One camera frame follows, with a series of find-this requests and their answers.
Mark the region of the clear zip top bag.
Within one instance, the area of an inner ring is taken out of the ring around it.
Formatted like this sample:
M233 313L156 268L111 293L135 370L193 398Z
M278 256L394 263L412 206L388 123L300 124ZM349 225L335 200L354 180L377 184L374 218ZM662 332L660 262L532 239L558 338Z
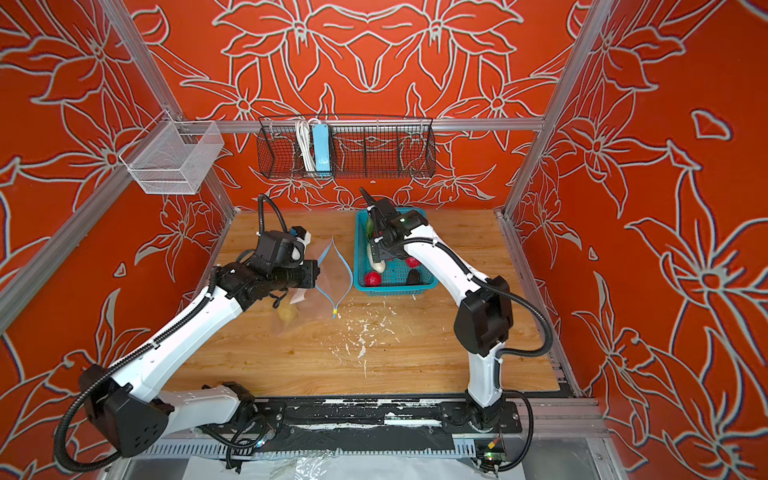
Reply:
M320 273L315 287L289 290L281 304L296 305L299 319L294 325L284 329L277 317L277 308L271 318L271 333L274 335L286 335L305 324L328 323L342 318L341 307L352 290L353 272L338 248L336 238L331 236L313 239L307 248L307 257L309 260L318 261Z

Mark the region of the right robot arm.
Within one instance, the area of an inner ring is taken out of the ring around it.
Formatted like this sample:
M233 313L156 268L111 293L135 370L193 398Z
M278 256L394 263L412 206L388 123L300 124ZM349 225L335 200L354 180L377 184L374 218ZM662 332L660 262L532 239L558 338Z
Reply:
M376 198L364 188L360 193L373 225L369 239L372 252L419 261L456 303L454 334L469 358L469 423L479 431L490 430L505 405L503 357L537 358L548 354L554 343L552 326L533 304L512 293L503 277L491 278L462 259L443 242L425 215L415 209L400 211L390 199ZM506 346L514 323L514 304L528 310L540 326L543 339L539 347Z

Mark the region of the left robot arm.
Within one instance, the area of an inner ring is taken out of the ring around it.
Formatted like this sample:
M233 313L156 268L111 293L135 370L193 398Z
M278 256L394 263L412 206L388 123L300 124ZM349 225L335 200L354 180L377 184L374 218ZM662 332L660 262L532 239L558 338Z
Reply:
M226 446L228 454L255 450L261 440L248 440L246 433L269 424L245 387L236 382L186 392L164 387L215 333L255 303L270 299L278 307L290 290L314 288L320 268L306 257L310 242L301 226L261 226L256 247L213 266L207 286L154 336L108 367L85 370L80 393L54 432L57 464L70 473L100 470L143 453L168 434L193 428ZM114 448L107 458L83 462L70 455L68 431L80 410Z

